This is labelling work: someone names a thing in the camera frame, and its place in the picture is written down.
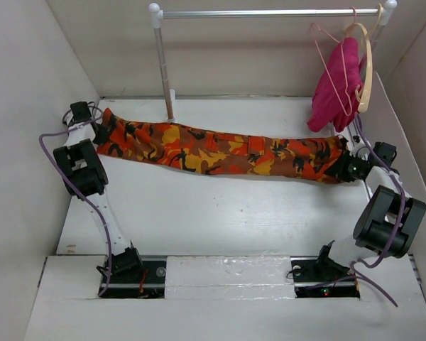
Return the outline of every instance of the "orange camouflage pants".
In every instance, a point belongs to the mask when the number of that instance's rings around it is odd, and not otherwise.
[[[340,136],[272,139],[220,133],[175,123],[126,121],[109,108],[102,126],[100,154],[205,175],[282,175],[338,183],[324,172],[346,150],[346,139]]]

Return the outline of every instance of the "clothing rack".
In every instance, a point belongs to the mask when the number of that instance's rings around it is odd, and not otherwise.
[[[371,36],[371,48],[377,45],[382,31],[390,20],[393,10],[398,5],[396,0],[387,0],[382,7],[381,19]],[[285,17],[314,17],[314,16],[378,16],[378,9],[281,9],[262,11],[163,11],[158,4],[150,4],[151,22],[155,31],[156,48],[158,49],[159,66],[168,121],[175,121],[173,100],[175,91],[170,89],[168,69],[165,63],[161,21],[167,19],[200,19],[200,18],[285,18]]]

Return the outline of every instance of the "white pipe connector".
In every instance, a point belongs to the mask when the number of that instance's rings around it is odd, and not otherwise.
[[[395,8],[398,7],[398,2],[396,0],[386,0],[382,9],[382,17],[380,26],[386,26],[386,24],[390,21],[391,15]]]
[[[153,28],[161,28],[161,20],[163,20],[163,11],[160,9],[159,5],[156,3],[150,4],[148,6],[148,11],[151,14],[151,25]]]

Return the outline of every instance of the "pink cloth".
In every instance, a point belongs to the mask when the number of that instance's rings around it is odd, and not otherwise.
[[[341,45],[344,51],[344,63]],[[344,64],[348,82],[347,88]],[[324,71],[312,97],[312,116],[307,125],[311,131],[318,132],[329,122],[332,122],[336,131],[341,132],[352,122],[358,109],[359,101],[356,99],[355,89],[360,90],[363,87],[359,70],[358,41],[355,38],[345,38],[338,44],[328,60],[327,69],[332,80],[328,77],[327,71]],[[351,112],[349,116],[344,113],[341,102],[332,86],[332,81],[347,114]],[[350,96],[351,106],[346,93]]]

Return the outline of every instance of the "camouflage fabric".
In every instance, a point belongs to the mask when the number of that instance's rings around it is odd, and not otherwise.
[[[205,175],[282,175],[338,183],[324,172],[346,150],[340,136],[272,139],[220,133],[175,123],[126,121],[109,108],[102,126],[107,133],[97,148],[100,154]]]

